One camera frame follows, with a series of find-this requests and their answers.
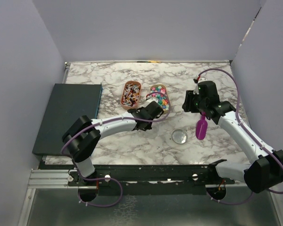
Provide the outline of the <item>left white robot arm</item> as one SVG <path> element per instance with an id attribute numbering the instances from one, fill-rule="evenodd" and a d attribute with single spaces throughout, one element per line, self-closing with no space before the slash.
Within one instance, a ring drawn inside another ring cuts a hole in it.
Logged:
<path id="1" fill-rule="evenodd" d="M 95 167 L 91 155 L 97 143 L 108 136 L 135 130 L 151 130 L 152 123 L 163 114 L 163 108 L 155 101 L 146 107 L 129 109 L 125 113 L 106 119 L 78 118 L 62 136 L 62 152 L 68 151 L 80 172 L 78 180 L 89 186 L 95 179 Z"/>

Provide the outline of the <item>tan tray of star candies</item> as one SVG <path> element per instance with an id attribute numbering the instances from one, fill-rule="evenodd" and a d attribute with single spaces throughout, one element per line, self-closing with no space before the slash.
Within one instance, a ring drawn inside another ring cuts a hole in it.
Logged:
<path id="1" fill-rule="evenodd" d="M 170 110 L 170 100 L 168 98 L 167 88 L 163 84 L 152 85 L 150 88 L 150 98 L 155 100 L 164 112 Z"/>

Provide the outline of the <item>pink tray of lollipops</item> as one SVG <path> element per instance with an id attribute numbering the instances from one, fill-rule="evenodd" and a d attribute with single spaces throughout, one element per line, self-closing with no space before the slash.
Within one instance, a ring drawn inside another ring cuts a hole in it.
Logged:
<path id="1" fill-rule="evenodd" d="M 125 110 L 135 109 L 139 105 L 142 85 L 138 81 L 125 83 L 120 104 Z"/>

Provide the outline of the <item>purple plastic scoop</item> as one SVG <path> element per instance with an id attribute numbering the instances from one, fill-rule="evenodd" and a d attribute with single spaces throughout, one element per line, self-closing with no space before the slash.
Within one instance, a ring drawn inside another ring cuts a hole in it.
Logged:
<path id="1" fill-rule="evenodd" d="M 208 122 L 206 121 L 205 113 L 201 113 L 201 117 L 196 124 L 196 138 L 203 140 L 206 136 Z"/>

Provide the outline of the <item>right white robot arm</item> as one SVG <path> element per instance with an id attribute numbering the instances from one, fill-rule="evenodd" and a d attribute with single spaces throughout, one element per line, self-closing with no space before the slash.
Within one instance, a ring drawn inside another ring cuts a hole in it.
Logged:
<path id="1" fill-rule="evenodd" d="M 210 164 L 208 181 L 218 184 L 224 178 L 246 183 L 254 193 L 260 193 L 283 182 L 283 150 L 275 151 L 263 142 L 239 117 L 228 101 L 220 101 L 216 84 L 201 81 L 195 90 L 188 90 L 182 106 L 185 112 L 200 113 L 225 130 L 242 149 L 249 164 L 230 163 L 226 160 Z"/>

